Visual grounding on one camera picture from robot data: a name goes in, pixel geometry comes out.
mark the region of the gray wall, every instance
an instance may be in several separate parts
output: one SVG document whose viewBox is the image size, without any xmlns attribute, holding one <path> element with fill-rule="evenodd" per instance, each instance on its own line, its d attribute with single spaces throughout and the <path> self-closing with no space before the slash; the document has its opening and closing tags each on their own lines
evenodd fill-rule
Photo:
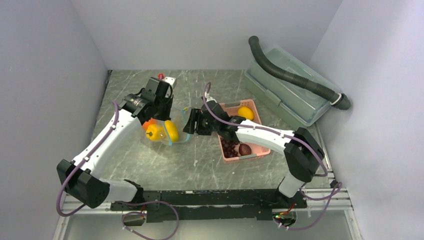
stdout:
<svg viewBox="0 0 424 240">
<path fill-rule="evenodd" d="M 319 121 L 364 239 L 423 239 L 424 2 L 344 0 L 310 66 L 353 108 Z"/>
<path fill-rule="evenodd" d="M 0 3 L 0 239 L 52 239 L 56 165 L 91 137 L 107 69 L 68 0 Z"/>
<path fill-rule="evenodd" d="M 248 38 L 308 62 L 342 0 L 72 0 L 109 69 L 244 69 Z"/>
</svg>

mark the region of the dark brown fruit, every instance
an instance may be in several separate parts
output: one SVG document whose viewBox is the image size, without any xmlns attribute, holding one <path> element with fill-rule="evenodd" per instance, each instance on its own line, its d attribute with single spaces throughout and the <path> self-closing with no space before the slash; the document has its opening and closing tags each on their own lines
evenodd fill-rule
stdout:
<svg viewBox="0 0 424 240">
<path fill-rule="evenodd" d="M 252 154 L 252 149 L 249 145 L 242 143 L 238 147 L 238 152 L 240 153 L 240 155 L 246 156 Z"/>
</svg>

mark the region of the bunch of red grapes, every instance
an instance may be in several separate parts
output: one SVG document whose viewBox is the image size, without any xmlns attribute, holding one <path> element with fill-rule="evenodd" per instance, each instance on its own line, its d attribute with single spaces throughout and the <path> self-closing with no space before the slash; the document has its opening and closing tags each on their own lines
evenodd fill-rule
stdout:
<svg viewBox="0 0 424 240">
<path fill-rule="evenodd" d="M 235 141 L 225 140 L 221 138 L 222 150 L 224 151 L 225 158 L 235 158 L 239 157 L 239 152 L 236 151 L 236 145 L 238 143 Z"/>
</svg>

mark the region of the marble surface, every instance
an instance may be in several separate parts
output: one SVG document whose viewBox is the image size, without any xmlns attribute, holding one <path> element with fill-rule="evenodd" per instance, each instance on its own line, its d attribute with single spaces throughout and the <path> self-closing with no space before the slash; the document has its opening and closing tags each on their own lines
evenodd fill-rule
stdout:
<svg viewBox="0 0 424 240">
<path fill-rule="evenodd" d="M 252 99 L 263 125 L 291 129 L 244 87 L 246 77 L 242 70 L 119 70 L 113 71 L 110 77 L 93 137 L 112 118 L 112 100 L 119 103 L 127 94 L 144 87 L 149 77 L 159 73 L 177 80 L 174 104 L 200 108 L 205 83 L 211 82 L 210 94 L 218 102 Z M 309 131 L 318 139 L 315 125 L 309 127 Z M 140 129 L 117 151 L 103 178 L 129 179 L 145 190 L 267 189 L 276 188 L 288 171 L 284 156 L 274 151 L 261 159 L 224 163 L 214 134 L 192 136 L 187 143 L 166 146 L 146 139 Z M 307 187 L 330 186 L 325 178 L 315 177 Z"/>
</svg>

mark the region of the pink basket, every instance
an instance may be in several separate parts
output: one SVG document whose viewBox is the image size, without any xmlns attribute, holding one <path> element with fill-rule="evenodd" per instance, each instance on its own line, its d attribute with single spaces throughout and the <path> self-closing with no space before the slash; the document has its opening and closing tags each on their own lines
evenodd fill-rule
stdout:
<svg viewBox="0 0 424 240">
<path fill-rule="evenodd" d="M 234 101 L 229 103 L 220 103 L 219 105 L 221 105 L 222 109 L 230 116 L 237 115 L 237 111 L 239 110 L 239 108 L 248 107 L 253 111 L 253 114 L 254 114 L 254 119 L 252 120 L 252 122 L 257 124 L 262 124 L 261 119 L 259 118 L 258 110 L 256 109 L 256 106 L 255 106 L 255 102 L 253 102 L 252 99 Z M 249 145 L 249 147 L 252 149 L 252 154 L 226 158 L 224 156 L 224 149 L 223 149 L 223 145 L 221 144 L 221 139 L 219 135 L 218 135 L 218 142 L 219 142 L 219 146 L 221 147 L 221 153 L 222 153 L 222 158 L 224 159 L 224 163 L 234 163 L 240 160 L 247 160 L 247 159 L 249 160 L 260 159 L 265 157 L 265 155 L 270 154 L 271 152 L 271 150 L 266 147 L 246 142 L 246 144 Z"/>
</svg>

